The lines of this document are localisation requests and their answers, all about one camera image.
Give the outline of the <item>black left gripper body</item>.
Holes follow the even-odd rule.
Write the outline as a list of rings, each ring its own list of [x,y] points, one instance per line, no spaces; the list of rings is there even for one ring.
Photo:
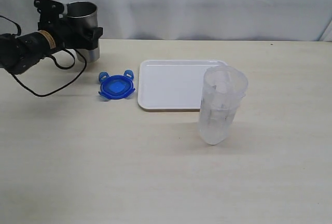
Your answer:
[[[75,29],[62,15],[62,4],[53,0],[34,0],[34,6],[40,14],[38,29],[52,35],[57,45],[68,49],[95,49],[95,42],[87,41],[83,31]]]

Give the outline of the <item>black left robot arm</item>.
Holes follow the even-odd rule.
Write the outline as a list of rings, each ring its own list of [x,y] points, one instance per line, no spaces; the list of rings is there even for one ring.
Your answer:
[[[98,26],[97,6],[78,1],[63,4],[53,0],[34,0],[39,13],[38,30],[22,35],[1,35],[1,67],[20,75],[41,59],[65,49],[96,50],[103,28]]]

